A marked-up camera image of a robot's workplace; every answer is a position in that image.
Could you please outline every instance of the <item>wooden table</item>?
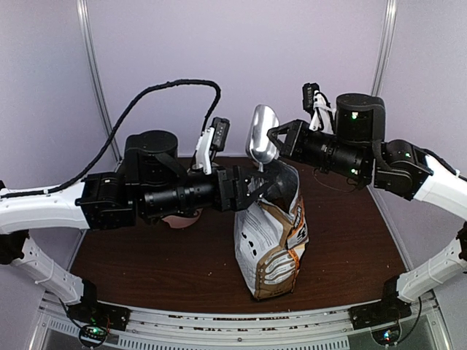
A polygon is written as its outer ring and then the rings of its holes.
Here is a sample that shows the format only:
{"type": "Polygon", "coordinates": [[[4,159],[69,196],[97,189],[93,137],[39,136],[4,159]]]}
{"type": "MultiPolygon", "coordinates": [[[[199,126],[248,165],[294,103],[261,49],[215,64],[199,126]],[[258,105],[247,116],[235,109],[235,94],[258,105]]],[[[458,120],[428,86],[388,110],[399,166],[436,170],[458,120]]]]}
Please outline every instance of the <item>wooden table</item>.
{"type": "MultiPolygon", "coordinates": [[[[293,294],[251,298],[235,259],[234,213],[212,209],[184,230],[161,222],[89,232],[72,272],[93,281],[101,300],[172,311],[299,311],[380,298],[383,283],[404,265],[368,190],[330,190],[314,180],[311,167],[291,164],[300,173],[310,239],[293,294]]],[[[317,176],[348,188],[341,176],[317,176]]]]}

